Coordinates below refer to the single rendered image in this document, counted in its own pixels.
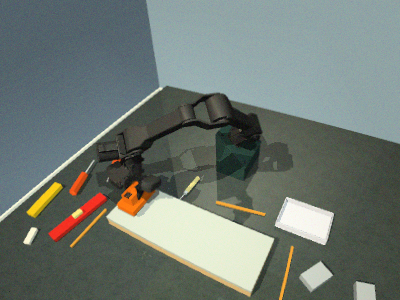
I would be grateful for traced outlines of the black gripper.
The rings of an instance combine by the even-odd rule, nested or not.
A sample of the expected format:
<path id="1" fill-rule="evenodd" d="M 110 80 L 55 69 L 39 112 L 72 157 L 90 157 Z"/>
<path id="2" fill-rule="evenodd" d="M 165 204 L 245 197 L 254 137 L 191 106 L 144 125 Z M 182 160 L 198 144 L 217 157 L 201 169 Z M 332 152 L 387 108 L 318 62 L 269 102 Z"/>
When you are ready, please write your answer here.
<path id="1" fill-rule="evenodd" d="M 161 179 L 149 175 L 149 176 L 142 176 L 142 173 L 144 172 L 144 169 L 141 168 L 141 162 L 144 161 L 144 158 L 140 157 L 139 160 L 136 161 L 127 161 L 125 159 L 122 159 L 119 161 L 116 161 L 112 163 L 110 166 L 107 167 L 107 175 L 110 175 L 113 173 L 114 170 L 119 168 L 121 166 L 121 162 L 125 163 L 125 166 L 127 168 L 132 167 L 134 169 L 134 173 L 136 176 L 136 182 L 138 182 L 138 185 L 135 186 L 134 188 L 137 189 L 137 197 L 138 200 L 141 199 L 142 195 L 144 192 L 147 193 L 152 193 L 154 190 L 156 190 L 159 186 L 161 186 Z"/>

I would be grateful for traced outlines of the yellow rectangular bar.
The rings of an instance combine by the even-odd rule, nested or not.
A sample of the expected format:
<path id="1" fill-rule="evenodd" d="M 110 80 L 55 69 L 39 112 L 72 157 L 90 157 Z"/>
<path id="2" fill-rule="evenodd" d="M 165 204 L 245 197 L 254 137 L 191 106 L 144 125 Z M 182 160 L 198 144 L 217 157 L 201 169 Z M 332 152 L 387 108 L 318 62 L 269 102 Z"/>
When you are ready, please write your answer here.
<path id="1" fill-rule="evenodd" d="M 63 186 L 61 184 L 54 182 L 45 194 L 40 197 L 36 204 L 31 206 L 27 213 L 33 217 L 37 217 L 62 188 Z"/>

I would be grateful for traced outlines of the white shallow rectangular tray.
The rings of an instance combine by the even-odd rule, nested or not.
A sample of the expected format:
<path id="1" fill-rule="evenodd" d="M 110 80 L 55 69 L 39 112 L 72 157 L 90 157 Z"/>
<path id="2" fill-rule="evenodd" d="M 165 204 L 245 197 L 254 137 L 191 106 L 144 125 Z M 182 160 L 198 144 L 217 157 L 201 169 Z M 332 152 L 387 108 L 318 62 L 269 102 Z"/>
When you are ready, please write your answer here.
<path id="1" fill-rule="evenodd" d="M 334 213 L 286 197 L 275 226 L 325 245 Z"/>

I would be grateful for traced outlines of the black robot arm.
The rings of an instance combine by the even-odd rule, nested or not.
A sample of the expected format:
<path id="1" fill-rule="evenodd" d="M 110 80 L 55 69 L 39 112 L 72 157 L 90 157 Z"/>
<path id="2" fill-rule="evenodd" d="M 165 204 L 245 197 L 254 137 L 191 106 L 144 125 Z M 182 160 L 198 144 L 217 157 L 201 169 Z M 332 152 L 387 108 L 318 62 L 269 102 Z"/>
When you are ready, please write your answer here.
<path id="1" fill-rule="evenodd" d="M 200 102 L 206 103 L 211 123 L 196 119 L 194 107 Z M 256 114 L 245 114 L 234 108 L 224 93 L 202 94 L 195 101 L 181 104 L 178 109 L 147 125 L 130 126 L 116 133 L 115 141 L 96 143 L 98 162 L 139 160 L 143 151 L 149 149 L 155 140 L 183 127 L 197 126 L 210 130 L 227 125 L 232 126 L 227 137 L 237 148 L 244 141 L 252 144 L 260 140 L 262 131 Z M 117 189 L 127 188 L 136 181 L 134 169 L 127 168 L 123 162 L 108 177 Z"/>

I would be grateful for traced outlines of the small white block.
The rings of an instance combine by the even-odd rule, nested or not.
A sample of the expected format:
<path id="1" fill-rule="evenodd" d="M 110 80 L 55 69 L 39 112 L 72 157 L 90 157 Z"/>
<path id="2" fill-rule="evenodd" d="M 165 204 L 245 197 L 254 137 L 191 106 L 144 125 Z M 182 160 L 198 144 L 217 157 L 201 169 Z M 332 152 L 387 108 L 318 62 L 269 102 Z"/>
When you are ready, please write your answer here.
<path id="1" fill-rule="evenodd" d="M 35 235 L 37 234 L 38 229 L 37 228 L 33 228 L 31 227 L 30 232 L 28 233 L 27 237 L 24 240 L 25 244 L 31 244 L 31 242 L 33 241 Z"/>

